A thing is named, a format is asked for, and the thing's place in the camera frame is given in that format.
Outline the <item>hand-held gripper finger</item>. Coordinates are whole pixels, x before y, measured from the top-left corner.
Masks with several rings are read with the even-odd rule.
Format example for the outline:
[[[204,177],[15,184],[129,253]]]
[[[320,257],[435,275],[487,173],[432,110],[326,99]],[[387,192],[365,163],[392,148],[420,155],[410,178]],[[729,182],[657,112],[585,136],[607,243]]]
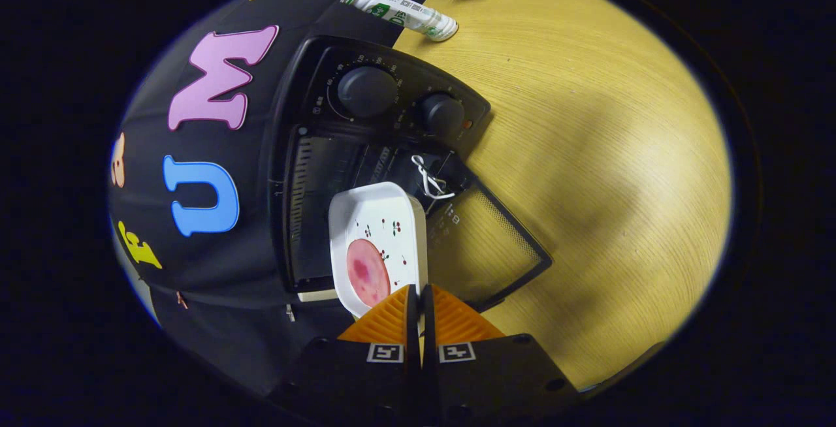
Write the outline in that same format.
[[[507,335],[437,285],[422,291],[423,413],[431,426],[544,426],[580,393],[531,334]]]
[[[312,339],[271,401],[315,426],[416,426],[421,388],[414,285],[389,295],[335,338]]]

